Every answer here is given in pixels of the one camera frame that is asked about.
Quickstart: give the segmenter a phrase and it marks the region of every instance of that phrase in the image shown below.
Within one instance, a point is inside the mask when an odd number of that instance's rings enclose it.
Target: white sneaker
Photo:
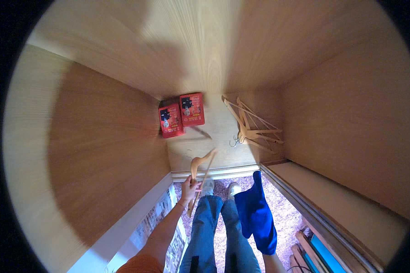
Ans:
[[[213,195],[214,194],[214,180],[207,179],[202,182],[204,185],[202,187],[202,196]]]
[[[231,183],[230,187],[228,188],[228,199],[234,200],[234,195],[238,193],[241,193],[240,184],[237,182]]]

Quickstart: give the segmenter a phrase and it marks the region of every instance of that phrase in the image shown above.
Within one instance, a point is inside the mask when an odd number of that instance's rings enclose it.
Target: metal hanger hook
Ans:
[[[232,146],[231,141],[230,141],[230,146],[234,148],[235,146],[237,146],[237,143],[240,143],[240,138],[235,138],[235,136],[233,136],[233,139],[235,141],[235,144],[234,144],[234,146]]]

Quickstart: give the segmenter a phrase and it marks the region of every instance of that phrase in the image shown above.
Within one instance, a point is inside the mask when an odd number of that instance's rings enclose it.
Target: blue jeans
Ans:
[[[247,239],[241,233],[234,200],[222,202],[218,196],[206,195],[199,200],[191,242],[180,265],[180,273],[215,273],[214,233],[219,213],[226,226],[225,273],[261,272],[257,258]]]

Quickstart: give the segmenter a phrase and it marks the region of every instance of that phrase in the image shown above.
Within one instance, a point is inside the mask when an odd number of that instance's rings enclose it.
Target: white wall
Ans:
[[[88,249],[68,272],[103,273],[117,251],[172,182],[171,173],[169,173]]]

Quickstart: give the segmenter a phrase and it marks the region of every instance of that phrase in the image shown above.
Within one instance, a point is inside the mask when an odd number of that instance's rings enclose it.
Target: black patch on jeans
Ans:
[[[197,273],[198,267],[199,267],[199,256],[191,257],[190,273]]]
[[[237,256],[235,254],[230,255],[230,273],[237,273]]]

